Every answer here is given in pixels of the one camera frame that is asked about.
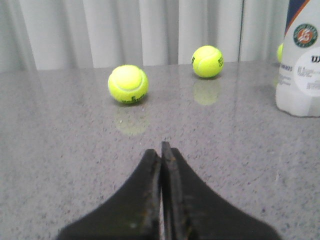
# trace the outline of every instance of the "curtain fold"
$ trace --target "curtain fold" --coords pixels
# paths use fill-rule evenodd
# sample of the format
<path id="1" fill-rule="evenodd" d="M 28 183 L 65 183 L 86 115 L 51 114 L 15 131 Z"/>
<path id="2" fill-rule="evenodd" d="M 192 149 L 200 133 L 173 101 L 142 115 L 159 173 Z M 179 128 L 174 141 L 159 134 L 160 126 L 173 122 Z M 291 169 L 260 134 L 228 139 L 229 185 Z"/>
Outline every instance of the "curtain fold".
<path id="1" fill-rule="evenodd" d="M 0 73 L 276 61 L 289 0 L 0 0 Z"/>

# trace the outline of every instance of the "tennis ball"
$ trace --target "tennis ball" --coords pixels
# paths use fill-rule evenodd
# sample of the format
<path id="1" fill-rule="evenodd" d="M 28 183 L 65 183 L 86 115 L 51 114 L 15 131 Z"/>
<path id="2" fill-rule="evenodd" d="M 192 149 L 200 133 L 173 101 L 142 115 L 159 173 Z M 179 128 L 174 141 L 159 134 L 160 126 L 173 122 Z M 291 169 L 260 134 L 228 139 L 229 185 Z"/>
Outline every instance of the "tennis ball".
<path id="1" fill-rule="evenodd" d="M 221 72 L 224 57 L 219 49 L 206 45 L 194 52 L 191 63 L 195 74 L 202 78 L 211 78 Z"/>
<path id="2" fill-rule="evenodd" d="M 281 60 L 282 60 L 282 49 L 283 48 L 284 48 L 284 44 L 281 43 L 278 47 L 278 50 L 276 51 L 276 57 L 277 57 L 279 63 L 281 63 Z"/>
<path id="3" fill-rule="evenodd" d="M 124 104 L 140 101 L 148 92 L 148 77 L 135 65 L 122 65 L 115 68 L 108 79 L 110 94 Z"/>

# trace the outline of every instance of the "orange circle logo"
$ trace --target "orange circle logo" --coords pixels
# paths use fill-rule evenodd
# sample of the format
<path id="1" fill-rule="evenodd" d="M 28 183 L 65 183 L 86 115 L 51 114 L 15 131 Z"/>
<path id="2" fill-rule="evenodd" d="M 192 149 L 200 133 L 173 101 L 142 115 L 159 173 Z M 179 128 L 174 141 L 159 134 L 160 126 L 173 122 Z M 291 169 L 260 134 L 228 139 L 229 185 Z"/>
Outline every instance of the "orange circle logo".
<path id="1" fill-rule="evenodd" d="M 299 25 L 293 33 L 293 40 L 295 44 L 300 48 L 310 47 L 315 43 L 317 38 L 317 29 L 308 23 Z"/>
<path id="2" fill-rule="evenodd" d="M 308 28 L 301 29 L 298 32 L 298 41 L 302 44 L 307 44 L 311 41 L 312 36 L 313 36 L 313 34 L 310 29 L 308 29 Z"/>

